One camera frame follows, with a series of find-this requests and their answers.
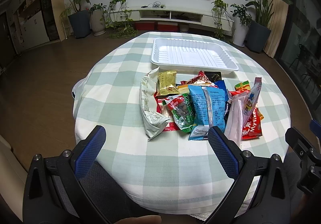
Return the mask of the large leaf plant dark pot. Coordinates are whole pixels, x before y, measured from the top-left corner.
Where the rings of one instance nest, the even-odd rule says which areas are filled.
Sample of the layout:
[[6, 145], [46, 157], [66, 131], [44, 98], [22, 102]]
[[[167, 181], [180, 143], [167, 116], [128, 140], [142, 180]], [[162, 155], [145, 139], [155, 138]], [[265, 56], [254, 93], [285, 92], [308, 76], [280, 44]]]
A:
[[[246, 47], [256, 53], [261, 53], [271, 34], [269, 22], [274, 12], [272, 11], [274, 0], [245, 0], [246, 7], [254, 7], [255, 20], [250, 24]], [[288, 6], [293, 4], [292, 0], [282, 0]]]

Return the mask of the light blue snack packet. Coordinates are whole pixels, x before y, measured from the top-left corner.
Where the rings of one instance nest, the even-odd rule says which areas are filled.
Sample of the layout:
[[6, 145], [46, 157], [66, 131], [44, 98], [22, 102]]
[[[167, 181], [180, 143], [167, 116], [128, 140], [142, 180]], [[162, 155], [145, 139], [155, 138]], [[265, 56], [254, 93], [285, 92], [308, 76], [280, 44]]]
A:
[[189, 85], [189, 94], [195, 109], [195, 119], [189, 140], [207, 140], [208, 131], [213, 126], [224, 132], [225, 91], [214, 87]]

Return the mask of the small plant white pot right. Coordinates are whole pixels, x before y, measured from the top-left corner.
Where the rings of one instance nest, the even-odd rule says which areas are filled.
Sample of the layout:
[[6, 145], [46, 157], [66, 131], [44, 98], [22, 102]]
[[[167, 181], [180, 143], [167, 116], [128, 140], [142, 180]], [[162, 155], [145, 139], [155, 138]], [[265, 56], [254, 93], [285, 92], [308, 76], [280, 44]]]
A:
[[231, 11], [235, 20], [235, 29], [233, 33], [233, 44], [239, 47], [244, 47], [244, 41], [252, 23], [252, 16], [248, 13], [245, 5], [232, 4]]

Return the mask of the dark blue snack packet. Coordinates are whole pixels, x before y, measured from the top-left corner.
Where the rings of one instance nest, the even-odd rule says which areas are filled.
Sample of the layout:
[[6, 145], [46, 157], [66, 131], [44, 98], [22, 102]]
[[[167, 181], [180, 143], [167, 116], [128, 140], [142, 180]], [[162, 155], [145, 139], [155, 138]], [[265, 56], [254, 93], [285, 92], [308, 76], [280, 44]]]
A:
[[218, 80], [214, 83], [219, 89], [224, 91], [225, 94], [225, 101], [229, 102], [231, 100], [231, 94], [228, 91], [225, 81], [224, 80]]

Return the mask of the black sesame snack packet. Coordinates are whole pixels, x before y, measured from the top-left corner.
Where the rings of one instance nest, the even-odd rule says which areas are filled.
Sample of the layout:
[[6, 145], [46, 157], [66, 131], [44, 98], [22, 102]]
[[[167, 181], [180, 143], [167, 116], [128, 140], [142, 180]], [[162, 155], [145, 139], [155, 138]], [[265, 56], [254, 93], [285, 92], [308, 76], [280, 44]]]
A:
[[212, 83], [222, 80], [221, 72], [205, 71], [204, 74]]

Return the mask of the red Mylikes snack bag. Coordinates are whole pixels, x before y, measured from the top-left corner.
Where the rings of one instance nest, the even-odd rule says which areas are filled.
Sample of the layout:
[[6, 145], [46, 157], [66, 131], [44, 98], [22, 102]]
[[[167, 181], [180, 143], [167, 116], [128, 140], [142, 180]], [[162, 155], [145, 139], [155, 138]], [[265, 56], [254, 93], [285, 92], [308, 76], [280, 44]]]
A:
[[257, 139], [262, 136], [261, 119], [263, 118], [263, 115], [258, 109], [258, 105], [256, 105], [252, 111], [252, 115], [249, 117], [246, 125], [243, 127], [243, 141]]

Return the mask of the white plastic tray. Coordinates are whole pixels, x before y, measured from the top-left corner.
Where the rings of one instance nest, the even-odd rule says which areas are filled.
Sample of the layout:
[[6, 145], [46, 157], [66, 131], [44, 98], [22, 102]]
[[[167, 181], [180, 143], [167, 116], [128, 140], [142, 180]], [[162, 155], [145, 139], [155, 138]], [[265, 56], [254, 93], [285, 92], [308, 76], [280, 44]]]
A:
[[229, 74], [239, 70], [225, 47], [215, 42], [186, 39], [154, 39], [151, 63], [184, 72], [202, 70]]

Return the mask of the pink white snack packet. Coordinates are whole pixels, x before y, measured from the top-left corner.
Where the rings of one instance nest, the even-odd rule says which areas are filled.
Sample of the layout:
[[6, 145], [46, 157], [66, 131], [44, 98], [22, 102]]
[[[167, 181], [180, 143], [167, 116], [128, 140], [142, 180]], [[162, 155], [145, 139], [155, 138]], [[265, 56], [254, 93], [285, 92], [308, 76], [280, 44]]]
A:
[[238, 147], [242, 146], [243, 127], [257, 105], [262, 88], [262, 78], [256, 77], [254, 85], [250, 87], [250, 91], [236, 91], [234, 89], [230, 92], [231, 106], [224, 134], [229, 140], [234, 141]]

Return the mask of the plant in white pot left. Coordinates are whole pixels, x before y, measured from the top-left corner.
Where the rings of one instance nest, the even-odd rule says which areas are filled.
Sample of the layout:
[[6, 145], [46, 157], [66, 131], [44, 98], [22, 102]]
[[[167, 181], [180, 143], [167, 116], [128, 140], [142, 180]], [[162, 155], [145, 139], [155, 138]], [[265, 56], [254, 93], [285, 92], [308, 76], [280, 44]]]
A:
[[94, 36], [104, 34], [106, 31], [105, 8], [103, 3], [93, 4], [89, 9], [90, 25]]

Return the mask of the green red snack packet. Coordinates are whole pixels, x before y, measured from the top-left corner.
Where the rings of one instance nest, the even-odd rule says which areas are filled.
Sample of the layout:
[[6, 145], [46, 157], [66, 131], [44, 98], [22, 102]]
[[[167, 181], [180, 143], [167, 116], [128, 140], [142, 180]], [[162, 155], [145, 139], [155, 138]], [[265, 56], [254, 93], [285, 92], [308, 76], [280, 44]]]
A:
[[175, 123], [182, 132], [191, 133], [195, 110], [189, 93], [166, 97], [163, 101], [172, 112]]

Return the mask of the white cabinet left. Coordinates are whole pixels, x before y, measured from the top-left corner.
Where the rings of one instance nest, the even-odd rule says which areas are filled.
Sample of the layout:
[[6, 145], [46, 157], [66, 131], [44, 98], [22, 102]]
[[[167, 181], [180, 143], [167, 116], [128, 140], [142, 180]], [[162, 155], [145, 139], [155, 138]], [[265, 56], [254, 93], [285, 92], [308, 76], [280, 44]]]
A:
[[11, 37], [20, 53], [49, 42], [41, 0], [12, 0], [7, 9]]

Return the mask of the red brown checkered snack packet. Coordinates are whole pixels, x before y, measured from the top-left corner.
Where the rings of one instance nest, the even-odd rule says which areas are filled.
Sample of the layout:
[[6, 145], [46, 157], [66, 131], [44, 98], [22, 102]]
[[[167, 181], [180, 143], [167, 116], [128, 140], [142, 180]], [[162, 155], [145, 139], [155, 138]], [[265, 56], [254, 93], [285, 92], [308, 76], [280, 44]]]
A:
[[182, 80], [181, 85], [211, 85], [216, 87], [216, 85], [210, 81], [210, 79], [205, 75], [203, 71], [200, 71], [197, 76], [193, 77], [190, 80]]

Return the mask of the gold snack packet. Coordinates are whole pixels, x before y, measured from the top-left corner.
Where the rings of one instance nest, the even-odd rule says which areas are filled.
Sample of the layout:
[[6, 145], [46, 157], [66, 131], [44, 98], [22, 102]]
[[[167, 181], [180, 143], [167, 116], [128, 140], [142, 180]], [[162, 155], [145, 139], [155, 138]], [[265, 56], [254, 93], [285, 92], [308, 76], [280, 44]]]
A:
[[169, 70], [158, 74], [156, 96], [178, 95], [176, 88], [176, 71]]

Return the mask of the trailing vine plant left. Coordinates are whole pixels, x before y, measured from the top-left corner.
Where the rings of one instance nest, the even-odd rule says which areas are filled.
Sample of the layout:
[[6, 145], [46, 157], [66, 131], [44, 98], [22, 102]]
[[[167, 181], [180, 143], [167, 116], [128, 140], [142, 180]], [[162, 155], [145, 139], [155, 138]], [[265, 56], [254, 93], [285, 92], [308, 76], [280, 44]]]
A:
[[126, 0], [109, 0], [105, 11], [105, 27], [111, 39], [131, 38], [137, 33], [134, 28], [132, 11], [128, 10]]

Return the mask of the white grey snack bag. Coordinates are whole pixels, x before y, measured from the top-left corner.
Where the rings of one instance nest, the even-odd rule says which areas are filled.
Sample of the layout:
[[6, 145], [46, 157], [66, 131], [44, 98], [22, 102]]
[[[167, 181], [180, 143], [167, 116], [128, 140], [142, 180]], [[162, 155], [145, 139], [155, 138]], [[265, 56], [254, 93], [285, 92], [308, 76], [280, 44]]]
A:
[[170, 118], [157, 112], [157, 101], [154, 94], [157, 92], [159, 68], [143, 76], [140, 83], [140, 107], [143, 124], [148, 141], [158, 136], [170, 121]]

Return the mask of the orange yellow snack packet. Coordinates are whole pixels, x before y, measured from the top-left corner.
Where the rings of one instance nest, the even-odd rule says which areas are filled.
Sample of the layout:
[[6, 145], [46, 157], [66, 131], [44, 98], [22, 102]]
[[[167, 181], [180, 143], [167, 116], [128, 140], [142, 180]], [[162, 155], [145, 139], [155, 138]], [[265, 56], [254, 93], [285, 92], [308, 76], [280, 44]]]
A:
[[245, 90], [250, 91], [251, 87], [250, 87], [249, 81], [246, 80], [244, 82], [240, 82], [240, 83], [236, 84], [235, 85], [235, 90], [236, 91], [245, 91]]

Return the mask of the beige curtain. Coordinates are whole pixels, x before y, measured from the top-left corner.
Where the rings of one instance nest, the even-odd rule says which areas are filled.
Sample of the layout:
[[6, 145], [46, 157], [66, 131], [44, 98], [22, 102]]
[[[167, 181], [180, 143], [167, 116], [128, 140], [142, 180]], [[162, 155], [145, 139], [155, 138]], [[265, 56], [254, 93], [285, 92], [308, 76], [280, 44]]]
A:
[[269, 22], [271, 34], [265, 45], [264, 52], [269, 57], [274, 58], [286, 23], [288, 4], [284, 3], [282, 0], [274, 0], [272, 11], [274, 14]]

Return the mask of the green white checked tablecloth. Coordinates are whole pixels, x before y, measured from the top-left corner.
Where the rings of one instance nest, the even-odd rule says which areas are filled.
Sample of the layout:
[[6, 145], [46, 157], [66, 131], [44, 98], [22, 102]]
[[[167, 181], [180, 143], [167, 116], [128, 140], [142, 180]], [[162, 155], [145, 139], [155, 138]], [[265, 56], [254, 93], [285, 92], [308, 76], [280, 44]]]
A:
[[291, 112], [275, 81], [214, 38], [144, 33], [101, 59], [74, 93], [76, 139], [103, 126], [97, 161], [154, 212], [210, 213], [231, 188], [208, 142], [212, 126], [257, 157], [288, 149]]

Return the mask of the red flat snack packet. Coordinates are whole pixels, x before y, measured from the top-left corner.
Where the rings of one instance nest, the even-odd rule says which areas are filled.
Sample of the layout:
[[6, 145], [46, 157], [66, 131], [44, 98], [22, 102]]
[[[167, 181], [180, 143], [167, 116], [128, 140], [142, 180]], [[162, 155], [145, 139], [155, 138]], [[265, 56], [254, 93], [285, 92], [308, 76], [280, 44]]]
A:
[[154, 93], [154, 98], [157, 102], [156, 111], [158, 113], [161, 113], [162, 115], [166, 116], [167, 118], [169, 118], [169, 121], [167, 122], [167, 125], [165, 126], [165, 128], [163, 130], [164, 132], [172, 132], [172, 131], [180, 130], [179, 127], [177, 126], [177, 124], [175, 123], [172, 112], [168, 109], [166, 103], [163, 102], [166, 97], [178, 95], [179, 93], [180, 92], [177, 91], [174, 94], [168, 94], [166, 96], [158, 95], [157, 91]]

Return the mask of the vine plant on stand right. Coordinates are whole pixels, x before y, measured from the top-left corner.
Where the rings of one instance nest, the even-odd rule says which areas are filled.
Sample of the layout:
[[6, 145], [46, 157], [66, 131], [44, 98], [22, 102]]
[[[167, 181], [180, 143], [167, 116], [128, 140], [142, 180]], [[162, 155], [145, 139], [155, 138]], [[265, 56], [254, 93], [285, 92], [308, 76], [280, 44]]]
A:
[[212, 19], [214, 22], [214, 37], [224, 41], [226, 36], [233, 36], [234, 21], [228, 13], [229, 5], [223, 0], [214, 0], [212, 2]]

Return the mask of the white TV console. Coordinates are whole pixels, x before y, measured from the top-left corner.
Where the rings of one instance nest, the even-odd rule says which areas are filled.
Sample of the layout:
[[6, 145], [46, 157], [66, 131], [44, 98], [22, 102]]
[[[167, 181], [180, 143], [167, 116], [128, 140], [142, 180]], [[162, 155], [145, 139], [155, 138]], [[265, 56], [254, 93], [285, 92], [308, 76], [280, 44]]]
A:
[[204, 29], [214, 29], [211, 11], [196, 11], [184, 8], [143, 8], [127, 7], [132, 11], [133, 21], [163, 21], [198, 25]]

